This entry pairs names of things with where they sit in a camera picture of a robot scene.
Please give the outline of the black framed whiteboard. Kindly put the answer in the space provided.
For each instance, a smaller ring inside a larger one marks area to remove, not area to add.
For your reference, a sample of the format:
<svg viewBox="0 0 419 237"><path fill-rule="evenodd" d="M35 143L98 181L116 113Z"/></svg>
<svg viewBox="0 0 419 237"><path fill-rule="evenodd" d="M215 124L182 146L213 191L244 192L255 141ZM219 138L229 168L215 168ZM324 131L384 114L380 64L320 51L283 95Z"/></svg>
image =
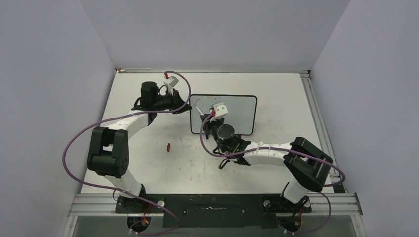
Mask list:
<svg viewBox="0 0 419 237"><path fill-rule="evenodd" d="M214 105L222 103L227 114L224 122L234 127L239 135L252 135L258 98L255 95L193 94L190 98L190 129L198 134L202 124L200 115L207 114Z"/></svg>

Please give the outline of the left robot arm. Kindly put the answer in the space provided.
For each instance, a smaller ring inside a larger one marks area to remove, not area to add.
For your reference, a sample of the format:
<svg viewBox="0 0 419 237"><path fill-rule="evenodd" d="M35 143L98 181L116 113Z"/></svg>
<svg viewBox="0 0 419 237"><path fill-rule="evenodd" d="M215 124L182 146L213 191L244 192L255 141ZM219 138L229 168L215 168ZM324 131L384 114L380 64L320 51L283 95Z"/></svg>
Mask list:
<svg viewBox="0 0 419 237"><path fill-rule="evenodd" d="M127 118L120 119L107 127L93 129L87 167L90 171L109 180L120 194L128 198L128 206L139 213L146 209L147 198L143 184L129 171L129 139L139 130L149 126L159 111L168 110L179 114L191 110L174 88L176 81L167 79L163 95L155 82L141 85L141 96L137 98Z"/></svg>

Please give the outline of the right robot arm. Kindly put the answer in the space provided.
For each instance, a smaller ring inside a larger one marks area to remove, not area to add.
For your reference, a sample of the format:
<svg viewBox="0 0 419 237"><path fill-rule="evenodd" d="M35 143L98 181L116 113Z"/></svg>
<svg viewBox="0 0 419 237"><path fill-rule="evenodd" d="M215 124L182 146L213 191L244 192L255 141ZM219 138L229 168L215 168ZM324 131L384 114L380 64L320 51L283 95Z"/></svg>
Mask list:
<svg viewBox="0 0 419 237"><path fill-rule="evenodd" d="M333 159L303 137L284 144L264 144L247 141L236 135L234 128L218 119L210 121L212 115L203 114L200 140L212 136L216 148L207 152L225 158L238 165L275 165L285 167L291 173L279 198L285 211L293 211L308 192L320 192L326 182Z"/></svg>

